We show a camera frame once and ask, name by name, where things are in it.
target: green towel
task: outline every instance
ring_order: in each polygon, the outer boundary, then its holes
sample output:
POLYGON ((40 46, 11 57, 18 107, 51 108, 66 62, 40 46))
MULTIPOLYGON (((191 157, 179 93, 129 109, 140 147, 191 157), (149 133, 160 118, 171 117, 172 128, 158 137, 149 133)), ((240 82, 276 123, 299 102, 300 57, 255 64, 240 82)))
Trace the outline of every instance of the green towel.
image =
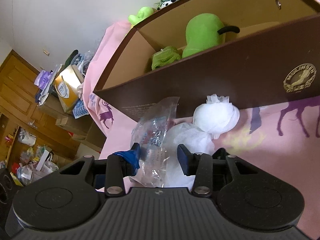
POLYGON ((153 54, 151 68, 152 70, 155 70, 158 67, 168 65, 179 59, 181 59, 181 56, 178 53, 178 50, 173 46, 168 46, 153 54))

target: crumpled white paper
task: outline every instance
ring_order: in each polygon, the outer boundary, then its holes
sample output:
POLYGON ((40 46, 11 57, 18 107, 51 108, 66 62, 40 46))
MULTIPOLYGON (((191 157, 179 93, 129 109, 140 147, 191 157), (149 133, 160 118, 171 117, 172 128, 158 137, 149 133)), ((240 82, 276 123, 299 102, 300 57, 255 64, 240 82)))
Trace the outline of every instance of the crumpled white paper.
POLYGON ((229 97, 207 96, 207 103, 198 106, 193 114, 193 123, 202 131, 218 139, 230 131, 239 121, 239 109, 229 102, 229 97))
POLYGON ((163 148, 168 157, 164 187, 193 186, 195 176, 185 176, 177 158, 177 147, 184 144, 191 153, 214 154, 214 144, 209 133, 201 131, 191 123, 180 123, 168 130, 163 148))

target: purple deer legs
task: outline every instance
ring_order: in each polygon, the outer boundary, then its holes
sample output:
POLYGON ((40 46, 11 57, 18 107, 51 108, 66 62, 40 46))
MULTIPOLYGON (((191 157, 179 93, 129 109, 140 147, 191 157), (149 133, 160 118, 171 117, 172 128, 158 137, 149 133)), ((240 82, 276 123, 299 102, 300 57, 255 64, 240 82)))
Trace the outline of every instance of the purple deer legs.
MULTIPOLYGON (((303 120, 302 120, 302 112, 307 106, 319 106, 320 107, 320 97, 305 98, 302 100, 292 101, 292 102, 289 102, 289 105, 287 108, 281 110, 280 118, 279 118, 278 126, 277 126, 277 130, 278 130, 278 133, 280 136, 283 136, 283 132, 281 130, 281 122, 282 122, 283 117, 285 116, 286 113, 297 109, 298 111, 296 113, 296 116, 297 116, 297 119, 299 120, 299 123, 302 127, 303 133, 306 135, 306 137, 310 137, 306 127, 304 126, 303 120)), ((320 138, 320 135, 318 132, 319 122, 320 122, 320 109, 319 109, 319 115, 318 115, 317 124, 316 124, 316 137, 317 138, 320 138)))
POLYGON ((100 122, 103 121, 105 127, 109 129, 109 127, 106 125, 106 120, 111 119, 111 124, 113 124, 113 121, 114 121, 113 115, 111 112, 111 107, 106 101, 102 101, 102 104, 108 109, 108 112, 104 112, 100 114, 100 122))

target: green stuffed toy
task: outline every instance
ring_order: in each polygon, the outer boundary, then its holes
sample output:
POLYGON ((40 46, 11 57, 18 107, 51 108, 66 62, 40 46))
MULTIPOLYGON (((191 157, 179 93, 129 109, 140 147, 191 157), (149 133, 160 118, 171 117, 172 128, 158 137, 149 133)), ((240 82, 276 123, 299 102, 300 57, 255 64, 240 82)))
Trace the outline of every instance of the green stuffed toy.
POLYGON ((222 44, 222 34, 229 31, 239 33, 240 29, 236 26, 225 27, 215 14, 203 13, 193 17, 186 28, 187 46, 182 58, 222 44))
POLYGON ((151 7, 142 7, 137 15, 129 15, 128 20, 131 23, 131 28, 137 25, 142 20, 148 18, 154 12, 153 8, 151 7))

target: gold logo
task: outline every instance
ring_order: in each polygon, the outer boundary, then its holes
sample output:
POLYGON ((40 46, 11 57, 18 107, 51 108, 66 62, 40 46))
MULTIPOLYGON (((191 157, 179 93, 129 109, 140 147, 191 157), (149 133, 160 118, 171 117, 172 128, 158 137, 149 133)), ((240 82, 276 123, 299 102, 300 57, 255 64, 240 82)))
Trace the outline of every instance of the gold logo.
POLYGON ((294 68, 283 82, 284 89, 289 92, 300 92, 311 86, 316 77, 317 70, 310 63, 305 63, 294 68))

